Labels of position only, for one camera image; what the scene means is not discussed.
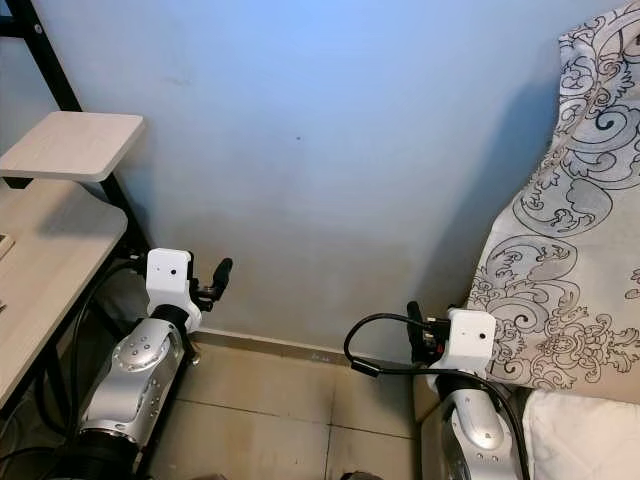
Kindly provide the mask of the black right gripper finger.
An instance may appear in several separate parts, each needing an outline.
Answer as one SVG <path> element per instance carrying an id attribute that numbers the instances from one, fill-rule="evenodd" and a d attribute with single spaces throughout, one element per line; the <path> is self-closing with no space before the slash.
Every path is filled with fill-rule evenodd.
<path id="1" fill-rule="evenodd" d="M 428 333 L 428 326 L 425 323 L 425 316 L 422 315 L 419 302 L 410 301 L 407 303 L 407 333 L 410 338 L 411 358 L 413 364 L 428 364 L 429 344 L 425 338 Z"/>

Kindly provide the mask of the beige bed base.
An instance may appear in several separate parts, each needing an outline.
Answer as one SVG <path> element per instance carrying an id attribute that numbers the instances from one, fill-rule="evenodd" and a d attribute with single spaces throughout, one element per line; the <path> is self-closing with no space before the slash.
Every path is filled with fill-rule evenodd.
<path id="1" fill-rule="evenodd" d="M 413 440 L 415 440 L 415 460 L 419 480 L 436 480 L 436 466 L 439 447 L 426 421 L 439 406 L 440 397 L 430 387 L 426 376 L 413 376 L 410 380 L 413 411 Z"/>

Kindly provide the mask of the light wood shelf board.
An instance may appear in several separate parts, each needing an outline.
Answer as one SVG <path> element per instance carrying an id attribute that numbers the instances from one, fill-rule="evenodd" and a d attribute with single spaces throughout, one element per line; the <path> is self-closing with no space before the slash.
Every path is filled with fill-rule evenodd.
<path id="1" fill-rule="evenodd" d="M 143 132 L 141 115 L 52 111 L 1 156 L 0 175 L 14 189 L 31 179 L 100 182 Z"/>

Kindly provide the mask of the black metal desk frame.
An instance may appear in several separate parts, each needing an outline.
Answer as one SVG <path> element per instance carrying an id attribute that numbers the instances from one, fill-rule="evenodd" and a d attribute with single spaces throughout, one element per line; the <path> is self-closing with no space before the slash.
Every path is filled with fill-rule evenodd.
<path id="1" fill-rule="evenodd" d="M 67 73 L 56 55 L 44 24 L 38 18 L 32 0 L 3 0 L 5 13 L 1 14 L 1 36 L 22 38 L 26 42 L 29 54 L 35 60 L 44 82 L 49 88 L 52 99 L 60 111 L 82 113 L 81 102 L 77 99 Z M 65 323 L 70 324 L 70 340 L 76 343 L 79 326 L 87 317 L 99 320 L 99 324 L 114 340 L 122 340 L 125 333 L 114 317 L 106 312 L 99 301 L 99 292 L 106 283 L 118 273 L 137 273 L 145 259 L 143 247 L 148 246 L 146 234 L 138 227 L 136 216 L 124 189 L 114 173 L 108 179 L 95 182 L 105 193 L 106 201 L 119 207 L 127 218 L 122 241 L 119 241 L 102 262 L 100 269 L 93 274 L 87 288 L 79 293 L 73 303 L 74 311 Z M 69 425 L 64 426 L 67 443 L 56 451 L 55 465 L 52 466 L 49 480 L 150 480 L 146 475 L 137 474 L 138 461 L 145 457 L 145 448 L 141 445 L 124 447 L 123 440 L 109 440 L 102 434 L 73 433 Z"/>

